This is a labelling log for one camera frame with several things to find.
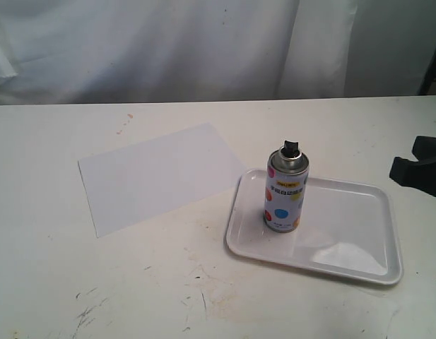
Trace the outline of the white paper sheet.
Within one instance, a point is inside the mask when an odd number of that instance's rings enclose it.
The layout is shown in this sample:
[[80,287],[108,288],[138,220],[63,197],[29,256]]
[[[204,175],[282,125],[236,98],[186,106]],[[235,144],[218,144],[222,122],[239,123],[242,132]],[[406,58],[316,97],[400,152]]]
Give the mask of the white paper sheet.
[[234,187],[245,166],[211,124],[78,162],[97,237]]

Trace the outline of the white backdrop curtain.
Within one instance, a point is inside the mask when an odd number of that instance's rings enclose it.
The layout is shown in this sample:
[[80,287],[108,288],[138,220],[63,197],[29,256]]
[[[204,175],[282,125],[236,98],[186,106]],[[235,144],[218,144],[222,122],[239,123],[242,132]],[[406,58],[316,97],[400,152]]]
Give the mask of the white backdrop curtain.
[[436,1],[0,1],[0,105],[415,95]]

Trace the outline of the white plastic tray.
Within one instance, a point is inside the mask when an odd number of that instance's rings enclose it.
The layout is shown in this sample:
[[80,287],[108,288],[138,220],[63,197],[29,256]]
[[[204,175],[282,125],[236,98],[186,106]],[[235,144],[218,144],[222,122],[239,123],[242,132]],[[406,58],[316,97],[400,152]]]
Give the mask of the white plastic tray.
[[379,285],[395,285],[402,279],[394,214],[383,190],[311,177],[298,228],[280,233],[263,219],[265,181],[264,169],[241,176],[225,236],[231,252]]

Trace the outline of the black stand frame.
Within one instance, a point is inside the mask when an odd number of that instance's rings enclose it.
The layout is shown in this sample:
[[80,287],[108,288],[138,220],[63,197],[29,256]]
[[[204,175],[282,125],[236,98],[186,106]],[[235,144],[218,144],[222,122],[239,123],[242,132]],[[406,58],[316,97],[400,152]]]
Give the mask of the black stand frame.
[[436,49],[419,87],[418,95],[427,95],[433,83],[436,82]]

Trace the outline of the white spray paint can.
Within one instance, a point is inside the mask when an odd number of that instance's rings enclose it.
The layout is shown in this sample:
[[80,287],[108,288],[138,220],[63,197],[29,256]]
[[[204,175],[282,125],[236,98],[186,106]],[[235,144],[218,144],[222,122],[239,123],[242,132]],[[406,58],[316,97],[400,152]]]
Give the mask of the white spray paint can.
[[275,232],[292,232],[300,223],[310,162],[298,142],[285,141],[267,161],[264,221]]

